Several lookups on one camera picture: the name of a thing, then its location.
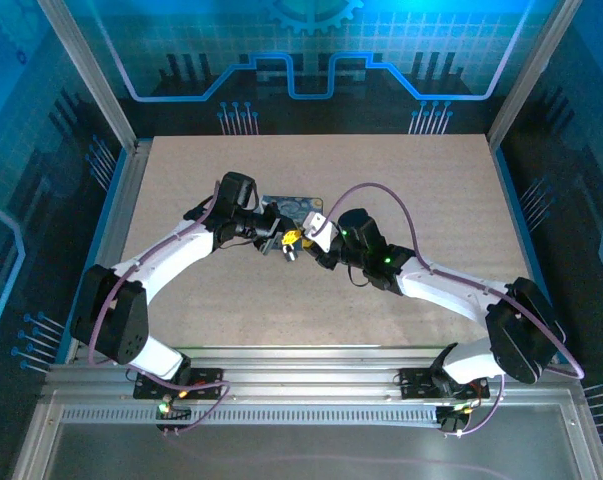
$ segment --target small yellow object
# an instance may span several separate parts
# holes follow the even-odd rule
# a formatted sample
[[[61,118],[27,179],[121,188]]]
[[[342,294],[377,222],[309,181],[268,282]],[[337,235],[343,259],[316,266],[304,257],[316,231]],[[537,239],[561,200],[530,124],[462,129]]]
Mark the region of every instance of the small yellow object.
[[[294,245],[298,239],[302,237],[301,230],[290,230],[285,232],[283,239],[281,240],[282,245]]]

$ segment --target beige tabletop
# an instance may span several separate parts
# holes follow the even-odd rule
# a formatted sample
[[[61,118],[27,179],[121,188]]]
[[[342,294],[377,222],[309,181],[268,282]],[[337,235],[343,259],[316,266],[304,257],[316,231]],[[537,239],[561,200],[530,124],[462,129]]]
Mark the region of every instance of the beige tabletop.
[[[253,177],[261,195],[320,197],[326,213],[354,184],[384,183],[406,202],[431,260],[493,280],[528,275],[482,135],[156,137],[123,258],[169,233],[228,171]],[[368,210],[389,243],[411,247],[386,193],[357,192],[344,205],[354,207]],[[289,264],[250,245],[192,265],[149,313],[151,334],[175,347],[441,346],[485,336],[436,305],[355,288],[343,266],[324,270],[304,252]]]

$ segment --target wooden board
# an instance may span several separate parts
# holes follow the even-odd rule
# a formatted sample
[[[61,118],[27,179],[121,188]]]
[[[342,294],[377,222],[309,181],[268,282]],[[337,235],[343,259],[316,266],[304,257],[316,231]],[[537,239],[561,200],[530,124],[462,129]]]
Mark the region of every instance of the wooden board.
[[[527,275],[482,135],[157,137],[123,258],[171,231],[231,170],[252,176],[262,195],[320,197],[326,212],[349,187],[384,183],[408,205],[433,261],[494,280]],[[386,193],[358,192],[344,205],[354,207],[388,242],[411,246]],[[355,288],[344,267],[324,270],[305,253],[288,264],[252,246],[217,251],[173,280],[150,305],[150,331],[175,347],[440,346],[485,335],[436,305]]]

